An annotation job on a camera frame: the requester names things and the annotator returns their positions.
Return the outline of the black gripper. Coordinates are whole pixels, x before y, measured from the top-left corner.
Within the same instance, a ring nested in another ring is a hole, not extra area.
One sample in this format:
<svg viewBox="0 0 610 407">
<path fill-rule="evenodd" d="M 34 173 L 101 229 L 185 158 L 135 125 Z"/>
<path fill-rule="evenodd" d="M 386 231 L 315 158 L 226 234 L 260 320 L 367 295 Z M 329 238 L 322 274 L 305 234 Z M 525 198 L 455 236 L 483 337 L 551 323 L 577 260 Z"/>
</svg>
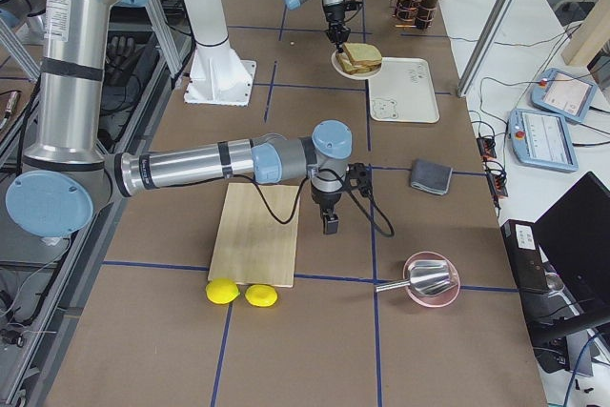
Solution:
<svg viewBox="0 0 610 407">
<path fill-rule="evenodd" d="M 323 221 L 323 233 L 336 234 L 339 227 L 339 218 L 335 214 L 335 205 L 340 200 L 343 184 L 335 173 L 318 173 L 311 184 L 311 193 L 314 203 L 319 206 Z"/>
<path fill-rule="evenodd" d="M 343 43 L 347 42 L 350 28 L 345 25 L 346 5 L 344 2 L 324 5 L 323 12 L 327 21 L 325 31 L 328 39 L 335 44 L 336 52 L 343 53 Z"/>
</svg>

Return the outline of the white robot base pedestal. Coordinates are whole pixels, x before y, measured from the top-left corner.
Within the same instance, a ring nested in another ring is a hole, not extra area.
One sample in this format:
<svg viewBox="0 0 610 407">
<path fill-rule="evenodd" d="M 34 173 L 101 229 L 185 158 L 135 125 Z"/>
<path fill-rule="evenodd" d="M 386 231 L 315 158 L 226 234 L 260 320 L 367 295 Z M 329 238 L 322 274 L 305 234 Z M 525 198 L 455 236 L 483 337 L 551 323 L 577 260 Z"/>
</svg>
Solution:
<svg viewBox="0 0 610 407">
<path fill-rule="evenodd" d="M 195 51 L 185 101 L 246 106 L 256 63 L 242 60 L 231 46 L 221 0 L 184 0 Z"/>
</svg>

